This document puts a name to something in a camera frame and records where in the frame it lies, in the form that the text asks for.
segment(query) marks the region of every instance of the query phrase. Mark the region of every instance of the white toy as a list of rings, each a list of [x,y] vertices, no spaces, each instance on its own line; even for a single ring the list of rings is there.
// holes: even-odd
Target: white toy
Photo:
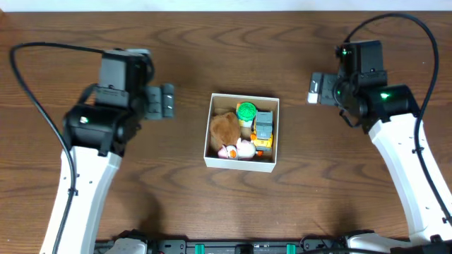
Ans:
[[[251,159],[256,154],[256,146],[248,140],[239,138],[237,141],[237,154],[239,159]]]

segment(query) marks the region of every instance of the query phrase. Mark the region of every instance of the pink toy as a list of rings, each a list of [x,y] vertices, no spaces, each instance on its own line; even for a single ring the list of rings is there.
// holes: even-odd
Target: pink toy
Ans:
[[[256,154],[256,146],[248,140],[239,138],[237,141],[237,154],[239,159],[251,159]]]
[[[239,159],[237,148],[234,145],[223,145],[218,151],[218,158],[220,159]]]

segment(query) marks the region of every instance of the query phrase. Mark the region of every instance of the green lid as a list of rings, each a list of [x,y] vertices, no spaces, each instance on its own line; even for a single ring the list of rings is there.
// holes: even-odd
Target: green lid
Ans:
[[[250,102],[243,102],[237,110],[237,116],[240,120],[251,121],[256,116],[256,106]]]

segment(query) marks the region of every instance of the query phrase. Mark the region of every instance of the green clip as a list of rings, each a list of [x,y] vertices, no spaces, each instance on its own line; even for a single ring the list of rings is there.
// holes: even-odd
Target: green clip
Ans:
[[[295,244],[288,244],[287,245],[287,254],[296,254],[297,253],[297,247]]]
[[[204,245],[203,244],[195,245],[195,254],[204,254]]]

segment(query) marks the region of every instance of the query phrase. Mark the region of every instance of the brown plush toy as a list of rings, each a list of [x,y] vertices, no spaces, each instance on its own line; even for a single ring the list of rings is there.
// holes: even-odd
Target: brown plush toy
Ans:
[[[210,145],[218,152],[223,145],[236,145],[240,138],[240,125],[237,116],[232,113],[213,117],[210,122]]]

